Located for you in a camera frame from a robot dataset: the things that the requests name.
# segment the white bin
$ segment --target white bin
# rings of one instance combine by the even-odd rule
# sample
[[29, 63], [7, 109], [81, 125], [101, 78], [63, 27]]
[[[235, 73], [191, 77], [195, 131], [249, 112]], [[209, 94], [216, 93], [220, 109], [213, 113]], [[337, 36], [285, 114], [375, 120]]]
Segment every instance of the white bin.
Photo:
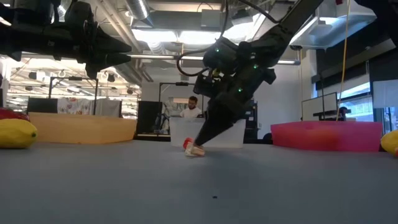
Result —
[[[186, 138], [195, 139], [204, 122], [204, 118], [170, 118], [172, 146], [182, 147]], [[245, 127], [246, 120], [239, 120], [233, 127], [206, 142], [203, 146], [234, 149], [242, 148]]]

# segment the gray table surface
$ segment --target gray table surface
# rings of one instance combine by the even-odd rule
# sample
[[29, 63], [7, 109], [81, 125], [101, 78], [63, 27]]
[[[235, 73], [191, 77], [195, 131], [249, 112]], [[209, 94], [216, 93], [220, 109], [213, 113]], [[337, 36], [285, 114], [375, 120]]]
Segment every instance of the gray table surface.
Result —
[[0, 150], [0, 223], [398, 223], [387, 153], [169, 142]]

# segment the man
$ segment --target man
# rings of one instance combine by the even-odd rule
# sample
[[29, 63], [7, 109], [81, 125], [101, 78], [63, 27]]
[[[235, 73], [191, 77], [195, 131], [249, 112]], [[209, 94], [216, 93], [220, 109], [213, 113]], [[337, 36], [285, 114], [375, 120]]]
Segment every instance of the man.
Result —
[[201, 114], [201, 109], [197, 108], [198, 98], [191, 96], [188, 100], [188, 108], [180, 113], [183, 118], [196, 118]]

